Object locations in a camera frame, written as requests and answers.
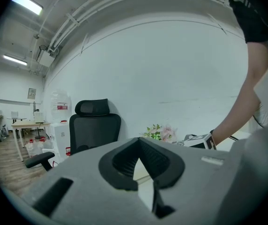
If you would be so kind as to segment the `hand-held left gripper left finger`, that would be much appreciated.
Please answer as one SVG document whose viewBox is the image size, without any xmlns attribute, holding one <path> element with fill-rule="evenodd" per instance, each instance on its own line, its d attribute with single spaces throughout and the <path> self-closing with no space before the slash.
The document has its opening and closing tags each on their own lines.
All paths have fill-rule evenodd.
<svg viewBox="0 0 268 225">
<path fill-rule="evenodd" d="M 112 187 L 100 174 L 101 157 L 130 139 L 117 141 L 67 158 L 47 171 L 22 199 L 34 206 L 47 192 L 56 194 L 54 184 L 61 178 L 71 186 L 49 218 L 65 225 L 152 225 L 158 219 L 145 206 L 136 191 Z"/>
</svg>

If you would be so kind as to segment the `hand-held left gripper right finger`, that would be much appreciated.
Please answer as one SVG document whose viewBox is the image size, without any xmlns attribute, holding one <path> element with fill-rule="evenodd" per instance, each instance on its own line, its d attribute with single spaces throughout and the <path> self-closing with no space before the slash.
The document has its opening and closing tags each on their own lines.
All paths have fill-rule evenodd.
<svg viewBox="0 0 268 225">
<path fill-rule="evenodd" d="M 138 193 L 152 194 L 152 212 L 140 225 L 217 225 L 230 180 L 222 175 L 232 151 L 207 150 L 139 138 L 139 156 L 150 179 Z"/>
</svg>

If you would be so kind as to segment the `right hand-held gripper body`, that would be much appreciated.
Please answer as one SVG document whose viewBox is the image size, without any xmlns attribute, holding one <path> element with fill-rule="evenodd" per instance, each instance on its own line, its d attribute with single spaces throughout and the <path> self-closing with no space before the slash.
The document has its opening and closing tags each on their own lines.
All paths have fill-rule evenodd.
<svg viewBox="0 0 268 225">
<path fill-rule="evenodd" d="M 216 145 L 211 133 L 204 135 L 188 134 L 185 136 L 184 140 L 173 142 L 173 144 L 185 147 L 216 150 Z"/>
</svg>

